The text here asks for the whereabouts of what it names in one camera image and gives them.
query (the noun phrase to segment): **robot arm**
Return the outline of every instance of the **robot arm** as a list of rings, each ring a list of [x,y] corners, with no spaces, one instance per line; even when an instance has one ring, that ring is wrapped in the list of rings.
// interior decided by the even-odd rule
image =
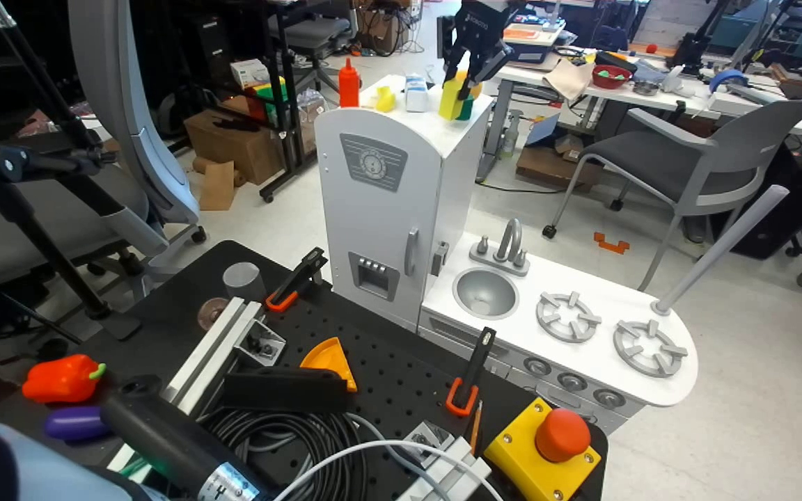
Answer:
[[[458,96],[459,101],[513,60],[513,47],[503,44],[503,29],[516,11],[506,0],[462,0],[453,18],[458,40],[446,50],[446,81],[458,78],[458,64],[466,53],[470,60],[466,86]]]

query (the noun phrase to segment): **purple object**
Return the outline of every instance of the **purple object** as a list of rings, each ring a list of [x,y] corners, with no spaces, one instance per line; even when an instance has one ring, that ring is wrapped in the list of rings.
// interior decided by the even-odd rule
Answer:
[[[102,426],[101,408],[65,408],[48,415],[45,434],[65,444],[89,444],[109,437],[112,428]]]

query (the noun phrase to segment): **white toy kitchen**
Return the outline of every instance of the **white toy kitchen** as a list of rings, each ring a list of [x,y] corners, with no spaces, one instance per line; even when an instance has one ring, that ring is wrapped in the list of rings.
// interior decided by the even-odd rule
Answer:
[[[384,78],[366,92],[405,78]],[[673,408],[700,376],[696,345],[654,298],[526,255],[520,228],[466,234],[490,101],[466,124],[435,111],[338,108],[318,120],[334,293],[470,356],[612,433],[641,408]]]

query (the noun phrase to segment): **table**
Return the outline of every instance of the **table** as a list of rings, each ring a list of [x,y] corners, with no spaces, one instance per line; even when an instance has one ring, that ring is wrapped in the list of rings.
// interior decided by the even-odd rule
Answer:
[[[94,337],[86,353],[109,363],[109,373],[116,381],[155,373],[169,378],[183,356],[201,341],[199,307],[207,298],[224,295],[219,275],[233,261],[256,261],[265,287],[277,287],[286,270],[270,260],[236,245],[219,243],[207,257],[182,270],[162,289],[148,295],[132,309],[146,323],[146,332],[128,342],[115,342],[109,337]],[[428,422],[448,433],[462,433],[462,424],[442,412],[442,395],[451,376],[462,367],[462,360],[435,349],[431,342],[360,309],[356,303],[318,289],[306,295],[282,319],[268,319],[268,327],[286,337],[286,351],[282,366],[299,366],[302,356],[324,337],[338,335],[345,345],[350,367],[360,381],[360,395],[355,408],[360,415],[375,422],[384,434],[406,434],[414,424]],[[531,395],[497,378],[483,376],[484,422],[483,445],[497,437],[530,402]],[[41,434],[45,410],[23,402],[19,395],[0,403],[0,422],[30,434],[34,441],[62,451],[65,458],[84,465],[107,465],[107,460],[119,448],[116,441],[102,441],[84,448],[69,448],[52,444]],[[604,463],[594,470],[587,486],[576,499],[601,499],[604,465],[607,465],[607,437],[594,428],[594,448]],[[405,492],[414,476],[405,474],[384,454],[370,454],[366,470],[375,492]],[[516,488],[494,474],[494,486],[516,499]]]
[[[494,170],[498,154],[502,154],[502,132],[503,132],[503,118],[509,111],[513,96],[519,89],[544,89],[548,92],[548,85],[544,81],[544,75],[548,74],[548,67],[538,67],[538,71],[524,71],[524,67],[503,67],[497,81],[498,81],[498,96],[497,96],[497,108],[494,108],[494,120],[487,128],[487,142],[484,142],[484,156],[477,174],[477,181],[484,181],[487,174]],[[718,118],[740,118],[753,108],[758,108],[754,103],[729,96],[726,89],[718,89],[717,96],[710,96],[710,89],[696,81],[696,78],[683,78],[683,89],[690,99],[683,96],[639,96],[633,92],[633,85],[622,86],[622,89],[598,89],[598,86],[586,86],[586,99],[587,99],[587,111],[583,115],[580,124],[575,124],[575,128],[587,132],[590,120],[597,111],[601,111],[604,101],[612,103],[627,103],[627,107],[639,107],[639,108],[654,108],[654,111],[684,111],[690,118],[707,118],[707,120],[718,120]]]

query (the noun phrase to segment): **red button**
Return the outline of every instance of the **red button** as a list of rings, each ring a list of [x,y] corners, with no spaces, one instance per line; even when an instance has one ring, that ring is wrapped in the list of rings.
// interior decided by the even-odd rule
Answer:
[[[534,445],[545,463],[565,463],[587,451],[590,428],[576,412],[555,410],[538,428]]]

